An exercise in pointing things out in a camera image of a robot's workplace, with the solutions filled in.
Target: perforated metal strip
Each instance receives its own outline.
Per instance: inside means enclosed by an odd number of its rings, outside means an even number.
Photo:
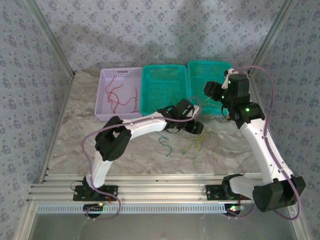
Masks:
[[[82,214],[83,204],[40,204],[38,214]],[[101,214],[114,214],[117,205],[105,205]],[[121,214],[221,214],[224,204],[123,204]]]

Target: red wire pieces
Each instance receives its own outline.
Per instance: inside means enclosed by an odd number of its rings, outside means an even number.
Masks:
[[[118,107],[118,105],[121,106],[126,106],[131,99],[134,99],[134,110],[132,111],[132,113],[137,113],[138,111],[137,109],[137,96],[138,96],[138,92],[137,92],[137,87],[135,87],[135,96],[129,98],[129,100],[126,103],[120,103],[119,97],[116,93],[114,93],[114,90],[119,89],[123,86],[123,83],[120,86],[114,87],[111,91],[108,91],[107,88],[114,82],[114,80],[116,79],[116,76],[113,77],[112,81],[105,87],[105,93],[108,96],[108,102],[111,102],[111,110],[112,112],[115,114],[116,113],[116,108]],[[111,95],[116,97],[116,100],[111,99]]]

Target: teal plastic basket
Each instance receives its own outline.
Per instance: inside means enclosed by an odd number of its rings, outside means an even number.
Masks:
[[[142,68],[140,113],[150,115],[188,98],[188,75],[184,65],[146,65]]]
[[[208,97],[204,93],[206,82],[218,82],[223,84],[225,81],[225,70],[232,68],[229,62],[223,61],[190,61],[188,62],[188,82],[190,96],[196,96],[202,103],[201,114],[221,115],[221,103]]]

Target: glass panel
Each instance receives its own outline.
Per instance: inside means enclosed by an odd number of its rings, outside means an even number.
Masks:
[[[84,214],[38,214],[29,240],[296,240],[290,221],[255,209],[246,218],[222,214],[120,214],[109,221]]]

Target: robotic arm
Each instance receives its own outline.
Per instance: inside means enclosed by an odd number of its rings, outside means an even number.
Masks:
[[[294,176],[267,131],[266,137],[270,148],[279,160],[281,169],[276,166],[264,140],[265,116],[257,103],[250,102],[247,75],[234,74],[231,71],[226,71],[225,74],[226,82],[223,85],[209,81],[204,87],[204,93],[211,99],[222,103],[221,112],[224,108],[228,109],[230,119],[235,121],[238,129],[248,140],[258,161],[263,185],[241,174],[229,175],[221,183],[223,195],[227,199],[233,199],[232,196],[235,194],[253,199],[257,208],[262,212],[294,205],[297,202],[297,198],[281,170],[284,170],[290,177],[299,195],[301,195],[306,186],[304,179],[300,176]],[[191,134],[200,134],[204,128],[202,123],[195,120],[173,122],[164,119],[153,119],[152,117],[186,120],[197,115],[198,112],[198,106],[193,105],[187,99],[183,99],[176,106],[159,109],[157,112],[140,119],[121,120],[117,116],[112,117],[104,127],[123,123],[132,124],[104,130],[95,137],[96,154],[92,166],[93,185],[103,192],[106,191],[103,187],[107,187],[104,186],[104,183],[108,170],[112,162],[122,156],[130,140],[147,133],[166,131],[173,128],[179,131],[184,130]],[[84,197],[74,197],[74,200],[97,201],[99,199],[99,194],[94,191],[89,179],[90,175],[88,174],[82,181],[83,185],[80,191],[81,196]]]
[[[130,140],[151,132],[160,132],[168,129],[176,128],[179,131],[184,130],[191,134],[201,134],[203,124],[201,122],[191,120],[187,122],[173,122],[164,119],[152,119],[156,117],[166,117],[169,119],[189,119],[197,115],[199,106],[193,105],[189,100],[183,99],[176,106],[168,106],[159,109],[151,115],[136,119],[121,120],[118,116],[112,117],[104,126],[113,126],[122,123],[139,122],[127,126],[114,127],[109,130],[100,132],[95,137],[95,157],[92,169],[93,185],[100,188],[105,183],[105,178],[108,170],[114,160],[120,158],[125,152],[125,149]],[[87,184],[93,188],[90,175],[86,176]]]
[[[223,108],[228,109],[230,119],[235,121],[237,128],[244,134],[253,150],[264,184],[258,185],[240,174],[230,175],[225,177],[222,182],[225,186],[226,196],[241,194],[253,199],[257,208],[262,212],[294,205],[297,198],[281,169],[276,166],[264,140],[265,116],[257,103],[250,102],[247,75],[230,74],[230,71],[226,71],[225,74],[227,75],[227,85],[213,81],[207,82],[204,94],[221,102],[221,111]],[[266,137],[282,170],[290,176],[298,194],[301,195],[306,186],[304,179],[301,176],[294,176],[281,157],[269,131],[267,131]]]

